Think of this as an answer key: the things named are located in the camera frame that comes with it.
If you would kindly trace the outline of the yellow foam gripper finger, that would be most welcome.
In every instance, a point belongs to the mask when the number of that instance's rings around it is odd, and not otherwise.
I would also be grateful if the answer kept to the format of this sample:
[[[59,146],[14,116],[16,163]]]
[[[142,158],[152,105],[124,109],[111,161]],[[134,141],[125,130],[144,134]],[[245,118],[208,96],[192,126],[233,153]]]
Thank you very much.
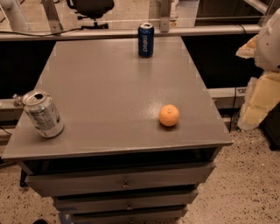
[[[239,47],[235,55],[243,59],[254,58],[257,38],[258,36],[255,35],[246,44]]]
[[[252,77],[244,99],[237,126],[241,130],[252,130],[280,102],[280,73],[266,71],[260,78]]]

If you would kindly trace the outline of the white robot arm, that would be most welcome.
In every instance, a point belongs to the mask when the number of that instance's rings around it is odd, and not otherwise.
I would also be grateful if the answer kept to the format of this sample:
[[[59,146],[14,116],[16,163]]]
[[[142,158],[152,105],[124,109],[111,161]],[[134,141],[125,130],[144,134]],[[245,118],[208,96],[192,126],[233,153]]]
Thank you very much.
[[[258,79],[250,79],[237,122],[241,130],[252,130],[280,102],[280,9],[257,35],[237,50],[236,55],[253,58],[255,65],[263,70]]]

